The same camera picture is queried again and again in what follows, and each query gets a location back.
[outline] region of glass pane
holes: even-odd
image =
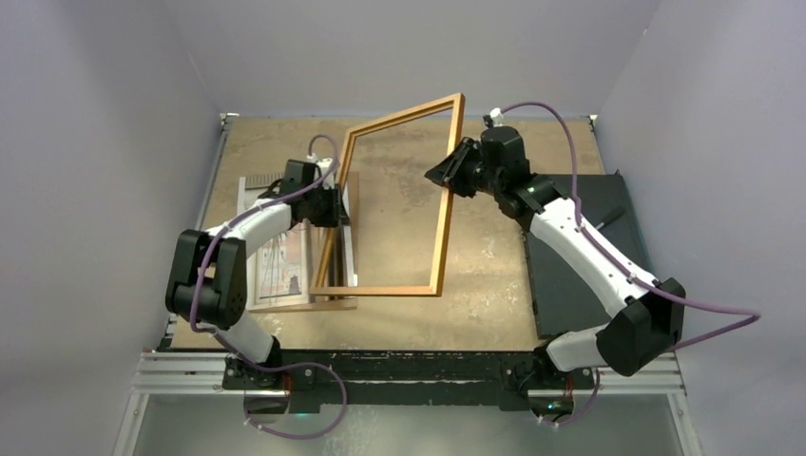
[[[554,431],[529,412],[495,407],[350,406],[331,433],[311,441],[281,439],[243,425],[239,396],[151,396],[137,455],[681,455],[664,395],[600,396],[579,422]],[[283,416],[272,425],[312,432],[333,420]]]

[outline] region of metal bracket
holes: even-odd
[[[222,112],[219,113],[221,117],[221,130],[222,131],[229,131],[232,128],[232,122],[240,117],[238,112]]]

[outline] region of framed picture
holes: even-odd
[[[266,242],[256,253],[255,305],[308,302],[310,229],[298,224]]]

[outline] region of gold picture frame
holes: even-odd
[[[450,155],[461,140],[462,122],[465,113],[465,96],[462,93],[434,100],[409,109],[390,114],[386,117],[354,126],[347,130],[343,150],[341,153],[336,182],[343,188],[350,173],[350,163],[353,159],[355,140],[362,136],[375,133],[396,125],[422,119],[439,112],[452,109],[451,128],[448,137],[448,153]],[[448,237],[451,230],[451,209],[453,207],[453,192],[442,189],[439,202],[439,215],[436,225],[436,241],[433,249],[431,280],[428,285],[415,286],[325,286],[327,279],[327,265],[333,251],[335,228],[325,233],[322,247],[321,261],[319,262],[316,278],[309,289],[310,295],[328,296],[441,296],[442,285],[445,278],[445,261],[448,253]]]

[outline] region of cable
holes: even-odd
[[[599,253],[604,255],[604,257],[606,257],[610,261],[610,263],[613,264],[613,266],[615,266],[619,271],[621,271],[622,274],[624,274],[624,276],[631,277],[632,273],[629,271],[629,269],[627,269],[626,266],[624,266],[617,258],[615,258],[612,254],[610,254],[610,252],[608,252],[607,249],[587,231],[587,227],[584,224],[582,224],[582,201],[580,200],[577,194],[577,150],[576,147],[574,146],[574,140],[571,137],[571,131],[570,129],[568,129],[566,121],[563,119],[562,116],[560,116],[560,113],[558,113],[553,107],[541,102],[523,102],[513,104],[511,106],[507,106],[501,109],[501,113],[504,114],[508,111],[511,111],[512,109],[521,106],[539,106],[546,109],[557,119],[557,121],[560,123],[560,126],[563,128],[563,131],[566,132],[566,138],[568,139],[568,147],[570,148],[571,152],[571,200],[574,201],[574,218],[576,219],[577,228],[580,230],[583,236],[585,236],[585,238],[591,243],[591,245],[593,245],[596,248],[596,250],[599,251]],[[713,330],[711,332],[706,332],[705,334],[701,334],[686,341],[683,341],[675,345],[671,349],[669,349],[670,352],[682,349],[683,347],[688,347],[690,345],[700,343],[704,340],[708,340],[721,334],[729,333],[733,330],[737,330],[751,323],[754,323],[761,318],[761,313],[759,313],[758,311],[706,304],[704,302],[700,302],[694,299],[686,299],[684,297],[675,296],[673,294],[670,294],[655,287],[652,284],[646,283],[636,277],[633,277],[632,280],[640,287],[645,288],[650,293],[660,296],[664,299],[668,299],[682,306],[691,307],[693,309],[699,309],[701,311],[706,311],[713,314],[730,314],[730,315],[747,316],[747,318],[738,321],[736,323],[726,325],[722,328]]]
[[[320,429],[320,430],[318,430],[316,432],[311,432],[309,434],[291,434],[291,433],[288,433],[288,432],[283,432],[281,430],[276,430],[276,429],[272,429],[270,427],[266,427],[264,425],[256,423],[252,419],[252,417],[249,415],[249,410],[248,410],[247,406],[244,404],[243,416],[246,418],[246,424],[251,425],[252,427],[256,428],[257,430],[261,430],[263,432],[267,432],[267,433],[272,434],[272,435],[277,435],[278,437],[282,437],[284,439],[310,440],[310,439],[316,439],[318,437],[321,437],[321,436],[327,434],[331,430],[335,429],[336,426],[338,426],[339,423],[341,423],[341,420],[344,418],[344,414],[347,413],[347,387],[344,385],[344,380],[342,380],[341,377],[339,377],[338,374],[334,370],[332,370],[331,368],[329,368],[329,367],[327,367],[327,366],[325,366],[323,364],[314,363],[314,362],[295,363],[295,364],[289,364],[289,365],[286,365],[286,366],[280,366],[278,368],[265,368],[263,366],[258,365],[257,363],[255,363],[251,359],[247,358],[242,353],[238,352],[235,349],[235,347],[229,345],[227,343],[227,341],[224,340],[219,335],[216,334],[215,338],[227,350],[229,350],[234,355],[236,355],[238,358],[243,360],[243,362],[246,363],[247,366],[249,366],[250,368],[252,368],[254,370],[265,372],[265,373],[277,373],[277,372],[283,372],[283,371],[290,371],[292,369],[297,369],[297,368],[322,369],[323,371],[328,372],[336,380],[336,383],[338,383],[338,387],[341,390],[341,407],[338,410],[338,415],[336,416],[336,418],[333,420],[333,422],[330,425],[328,425],[327,427],[324,427],[324,428],[322,428],[322,429]]]
[[[587,398],[587,401],[585,401],[585,404],[582,406],[582,408],[579,409],[579,411],[574,410],[567,420],[561,422],[556,421],[557,418],[560,418],[559,416],[556,417],[555,421],[553,422],[544,421],[543,417],[541,416],[538,418],[538,423],[541,425],[551,426],[553,428],[560,428],[562,426],[570,425],[571,423],[574,423],[575,421],[578,421],[580,418],[585,416],[585,414],[588,413],[588,411],[590,410],[590,407],[593,405],[593,401],[596,399],[596,396],[599,395],[599,389],[600,386],[602,385],[602,378],[601,375],[599,374],[599,370],[593,369],[593,373],[594,373],[593,390],[590,392],[590,397]]]
[[[320,138],[329,141],[331,146],[333,147],[333,161],[331,162],[331,164],[328,167],[328,169],[324,173],[322,173],[322,175],[318,179],[314,180],[310,185],[308,185],[308,186],[306,186],[306,187],[304,187],[302,189],[299,189],[294,193],[290,193],[288,195],[279,197],[277,199],[271,199],[268,202],[266,202],[265,204],[253,206],[253,207],[249,208],[248,210],[238,214],[233,219],[231,219],[230,221],[225,223],[224,226],[210,240],[210,245],[207,246],[207,250],[206,250],[206,252],[204,252],[204,258],[201,260],[201,265],[199,267],[199,272],[198,272],[199,277],[196,280],[196,289],[193,291],[193,301],[191,302],[191,305],[190,305],[190,315],[189,315],[190,316],[190,318],[189,318],[189,320],[190,320],[190,328],[191,328],[191,330],[193,330],[193,332],[195,332],[195,333],[211,333],[211,334],[213,334],[213,336],[216,338],[217,341],[219,341],[219,343],[222,346],[224,346],[227,350],[229,350],[234,355],[236,355],[241,360],[243,360],[243,362],[245,362],[252,369],[255,369],[255,370],[261,371],[261,372],[266,372],[266,373],[276,373],[276,372],[282,372],[282,371],[289,371],[289,370],[296,369],[296,368],[316,368],[316,369],[322,369],[323,371],[326,371],[331,376],[333,376],[333,378],[338,383],[339,388],[341,389],[341,409],[339,410],[338,415],[336,416],[335,420],[330,425],[328,425],[324,429],[319,430],[317,432],[312,432],[312,433],[309,433],[309,434],[290,434],[290,433],[287,433],[287,432],[282,432],[282,431],[279,431],[279,430],[274,430],[274,429],[265,427],[264,425],[258,424],[254,420],[252,420],[252,418],[249,416],[249,411],[248,411],[247,407],[244,405],[243,413],[246,416],[246,423],[247,424],[252,425],[257,430],[261,430],[263,432],[267,432],[267,433],[270,433],[270,434],[277,435],[278,437],[283,437],[283,438],[292,439],[292,440],[316,439],[317,437],[321,437],[322,435],[330,432],[336,426],[338,426],[338,424],[341,422],[342,418],[344,418],[344,414],[347,412],[347,388],[345,387],[344,381],[341,379],[341,377],[339,377],[338,374],[336,374],[336,372],[333,371],[331,368],[329,368],[329,367],[327,367],[327,366],[325,366],[323,364],[314,363],[314,362],[304,362],[304,363],[289,364],[287,366],[281,366],[281,367],[278,367],[278,368],[265,368],[263,366],[260,366],[257,363],[255,363],[253,360],[248,359],[242,353],[238,352],[238,350],[236,350],[235,347],[229,345],[226,342],[226,340],[224,340],[221,336],[218,335],[218,333],[216,332],[215,329],[213,329],[213,328],[199,328],[196,325],[196,316],[197,316],[197,313],[199,311],[199,297],[200,297],[200,294],[202,292],[202,286],[204,285],[204,273],[207,271],[207,268],[210,266],[210,260],[211,260],[212,255],[213,255],[213,251],[215,250],[216,245],[218,245],[219,241],[223,238],[223,236],[225,234],[227,234],[233,227],[237,226],[239,223],[241,223],[245,219],[251,217],[252,215],[256,214],[257,212],[260,212],[263,209],[266,209],[267,207],[271,207],[271,206],[273,206],[275,204],[280,204],[282,202],[285,202],[285,201],[292,200],[294,198],[300,197],[300,196],[304,195],[305,193],[313,190],[314,188],[320,186],[329,176],[331,176],[333,173],[335,173],[336,169],[338,168],[338,145],[336,144],[336,140],[334,140],[332,137],[330,137],[328,135],[324,135],[324,134],[315,135],[311,139],[311,141],[308,143],[308,155],[309,156],[313,155],[314,142],[317,139],[320,139]]]

